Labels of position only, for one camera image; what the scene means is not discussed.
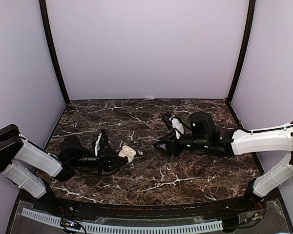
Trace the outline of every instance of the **white panel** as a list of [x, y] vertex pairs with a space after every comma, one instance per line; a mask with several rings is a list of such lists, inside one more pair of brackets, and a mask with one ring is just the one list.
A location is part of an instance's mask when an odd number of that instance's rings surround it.
[[[43, 147], [63, 108], [39, 1], [0, 0], [0, 128], [14, 123]], [[17, 193], [0, 175], [0, 234], [5, 233]]]
[[[247, 128], [263, 128], [293, 117], [293, 0], [256, 2], [250, 43], [233, 107]], [[260, 154], [265, 170], [285, 152]], [[293, 181], [281, 186], [293, 222]]]
[[71, 99], [225, 98], [248, 0], [48, 0]]

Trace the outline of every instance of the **marble surface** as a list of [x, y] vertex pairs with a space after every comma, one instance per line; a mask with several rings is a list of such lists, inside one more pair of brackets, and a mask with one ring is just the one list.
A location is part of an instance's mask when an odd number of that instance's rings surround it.
[[77, 172], [67, 182], [60, 182], [39, 170], [37, 176], [50, 183], [57, 197], [104, 204], [176, 205], [242, 196], [247, 183], [260, 175], [251, 154], [216, 158], [183, 152], [180, 157], [168, 157], [153, 148], [153, 143], [169, 132], [161, 114], [169, 112], [188, 123], [189, 114], [196, 111], [211, 113], [218, 131], [236, 127], [222, 100], [72, 101], [47, 151], [57, 155], [59, 144], [69, 135], [78, 136], [82, 145], [90, 148], [101, 129], [108, 129], [114, 149], [129, 145], [137, 155], [109, 177]]

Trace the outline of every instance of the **robotic arm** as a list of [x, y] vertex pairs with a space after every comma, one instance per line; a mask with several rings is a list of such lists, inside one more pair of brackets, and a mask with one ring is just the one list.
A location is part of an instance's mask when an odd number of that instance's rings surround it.
[[108, 143], [109, 132], [102, 130], [96, 142], [92, 143], [94, 151], [81, 146], [76, 136], [69, 136], [60, 144], [61, 153], [56, 157], [27, 140], [16, 125], [11, 124], [0, 130], [0, 174], [27, 190], [39, 199], [51, 196], [47, 182], [34, 176], [21, 163], [26, 162], [60, 181], [67, 181], [75, 175], [75, 169], [97, 168], [102, 172], [111, 172], [131, 161], [136, 152], [128, 146], [117, 155]]
[[[293, 121], [273, 128], [239, 128], [235, 131], [217, 132], [212, 116], [204, 112], [196, 112], [188, 117], [190, 127], [170, 114], [164, 114], [162, 119], [174, 131], [160, 138], [154, 147], [169, 156], [179, 156], [183, 150], [200, 151], [217, 157], [288, 151], [279, 163], [249, 183], [245, 193], [247, 202], [260, 201], [271, 190], [293, 177]], [[183, 126], [191, 129], [192, 134], [183, 134]]]

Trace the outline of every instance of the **black frame post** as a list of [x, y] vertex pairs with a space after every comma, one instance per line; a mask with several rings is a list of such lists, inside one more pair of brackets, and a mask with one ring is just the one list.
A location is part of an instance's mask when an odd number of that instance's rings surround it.
[[45, 38], [47, 40], [47, 44], [49, 47], [49, 52], [50, 52], [53, 68], [55, 71], [55, 75], [57, 77], [64, 101], [66, 104], [68, 104], [70, 102], [70, 99], [69, 99], [69, 96], [67, 93], [67, 89], [65, 87], [63, 76], [62, 76], [62, 73], [60, 70], [58, 57], [57, 57], [55, 47], [54, 47], [54, 42], [52, 39], [52, 33], [51, 33], [50, 22], [49, 22], [49, 17], [48, 17], [47, 5], [46, 5], [45, 0], [39, 0], [39, 4], [40, 4], [41, 17], [42, 17], [42, 22], [43, 22], [43, 27], [44, 27], [44, 32], [45, 32]]
[[242, 39], [242, 44], [241, 44], [241, 50], [238, 58], [238, 62], [235, 68], [234, 76], [232, 79], [231, 87], [228, 93], [228, 97], [226, 100], [231, 103], [234, 92], [236, 90], [236, 87], [238, 85], [238, 81], [241, 75], [242, 67], [243, 67], [243, 62], [246, 54], [246, 50], [248, 48], [249, 44], [249, 39], [250, 39], [250, 34], [251, 34], [251, 28], [252, 28], [252, 23], [253, 23], [253, 17], [254, 17], [254, 11], [255, 11], [255, 3], [256, 0], [250, 0], [249, 2], [249, 9], [248, 9], [248, 15], [246, 18], [246, 24], [245, 24], [245, 29], [244, 29], [244, 35]]

